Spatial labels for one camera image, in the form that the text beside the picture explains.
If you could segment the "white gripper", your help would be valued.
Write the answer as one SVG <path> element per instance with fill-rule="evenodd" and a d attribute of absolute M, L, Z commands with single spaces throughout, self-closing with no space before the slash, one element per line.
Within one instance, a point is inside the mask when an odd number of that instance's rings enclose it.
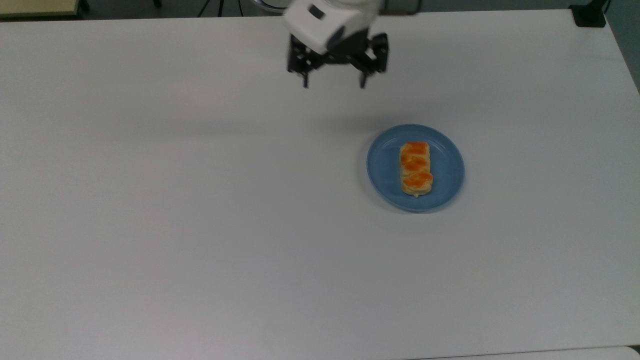
<path fill-rule="evenodd" d="M 326 65 L 325 54 L 345 40 L 345 59 L 359 71 L 359 88 L 370 76 L 386 73 L 389 37 L 386 32 L 368 38 L 366 31 L 377 18 L 375 0 L 293 0 L 283 12 L 290 32 L 286 70 L 302 78 L 309 88 L 309 76 Z"/>

